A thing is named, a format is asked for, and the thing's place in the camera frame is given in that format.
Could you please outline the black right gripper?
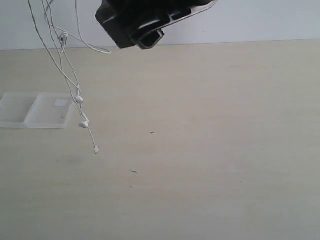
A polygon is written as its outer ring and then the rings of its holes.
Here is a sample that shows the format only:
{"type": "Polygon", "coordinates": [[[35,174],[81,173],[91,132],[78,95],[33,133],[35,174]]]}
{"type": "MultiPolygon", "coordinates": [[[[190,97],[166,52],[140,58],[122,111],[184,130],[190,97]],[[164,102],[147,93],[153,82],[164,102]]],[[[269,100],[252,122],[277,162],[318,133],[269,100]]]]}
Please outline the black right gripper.
{"type": "Polygon", "coordinates": [[[95,18],[120,49],[153,48],[164,28],[202,13],[215,0],[103,0],[95,18]]]}

